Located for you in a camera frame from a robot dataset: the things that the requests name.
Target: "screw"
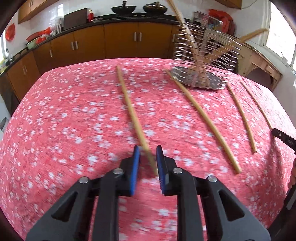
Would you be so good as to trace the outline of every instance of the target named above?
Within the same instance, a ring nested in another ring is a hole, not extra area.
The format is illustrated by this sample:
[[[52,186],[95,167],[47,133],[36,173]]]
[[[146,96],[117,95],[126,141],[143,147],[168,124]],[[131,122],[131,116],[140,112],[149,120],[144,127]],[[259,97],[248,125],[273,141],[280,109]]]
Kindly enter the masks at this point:
[[[174,171],[174,173],[176,173],[176,174],[181,174],[181,173],[183,172],[183,170],[182,170],[181,168],[179,168],[179,167],[175,167],[175,168],[173,169],[173,171]]]
[[[82,183],[82,184],[88,183],[88,181],[89,181],[88,177],[81,177],[79,179],[79,182]]]
[[[217,182],[217,178],[215,176],[208,176],[207,179],[211,182],[211,183],[215,183]]]
[[[115,168],[114,170],[113,170],[113,173],[114,174],[123,174],[123,170],[121,169],[121,168]]]

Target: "triangular cutout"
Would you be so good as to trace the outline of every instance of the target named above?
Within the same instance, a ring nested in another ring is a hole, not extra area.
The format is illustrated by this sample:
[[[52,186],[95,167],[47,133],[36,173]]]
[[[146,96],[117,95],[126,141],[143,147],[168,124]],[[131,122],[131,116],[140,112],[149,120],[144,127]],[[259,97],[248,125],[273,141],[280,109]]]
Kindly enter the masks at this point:
[[[52,214],[52,218],[60,220],[62,222],[67,222],[70,218],[70,214],[75,203],[77,192],[73,192]]]
[[[244,217],[244,211],[230,196],[226,194],[224,190],[219,191],[219,196],[221,198],[228,221],[231,222]]]

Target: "pink floral tablecloth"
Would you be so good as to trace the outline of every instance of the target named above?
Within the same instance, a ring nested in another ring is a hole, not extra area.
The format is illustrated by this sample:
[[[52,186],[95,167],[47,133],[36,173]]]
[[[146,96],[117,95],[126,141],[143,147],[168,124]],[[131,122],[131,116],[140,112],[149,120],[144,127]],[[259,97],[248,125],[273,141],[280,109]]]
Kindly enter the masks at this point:
[[[236,175],[216,137],[163,71],[171,63],[94,61],[51,70],[34,84],[0,143],[0,205],[22,238],[79,177],[102,176],[139,144],[116,65],[154,153],[161,144],[179,167],[197,177],[217,176],[265,226],[273,221],[285,198],[294,152],[271,137],[239,80],[249,86],[272,126],[295,138],[288,115],[269,89],[229,76],[255,136],[258,153],[252,154],[229,91],[190,90],[240,163],[242,173]],[[135,196],[119,199],[119,239],[175,240],[176,204],[176,197],[161,195],[159,180],[142,155]]]

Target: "metal wire basket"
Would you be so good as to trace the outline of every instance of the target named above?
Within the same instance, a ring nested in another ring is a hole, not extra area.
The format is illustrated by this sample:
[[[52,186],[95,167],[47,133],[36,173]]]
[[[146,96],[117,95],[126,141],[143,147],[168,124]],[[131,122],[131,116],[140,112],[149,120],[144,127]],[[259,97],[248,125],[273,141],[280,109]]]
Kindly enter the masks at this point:
[[[172,76],[191,87],[224,89],[229,71],[234,70],[241,44],[234,37],[206,26],[192,23],[186,25],[195,40],[195,49],[188,40],[188,31],[180,26],[175,44]]]

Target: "red bottle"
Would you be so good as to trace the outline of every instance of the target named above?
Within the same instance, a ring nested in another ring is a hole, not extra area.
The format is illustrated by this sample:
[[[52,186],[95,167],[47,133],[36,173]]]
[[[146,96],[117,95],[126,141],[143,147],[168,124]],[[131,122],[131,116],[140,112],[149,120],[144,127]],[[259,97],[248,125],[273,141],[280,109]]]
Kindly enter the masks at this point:
[[[88,20],[89,20],[89,22],[91,22],[91,20],[93,20],[93,19],[94,19],[94,13],[90,9],[89,14],[88,14]]]

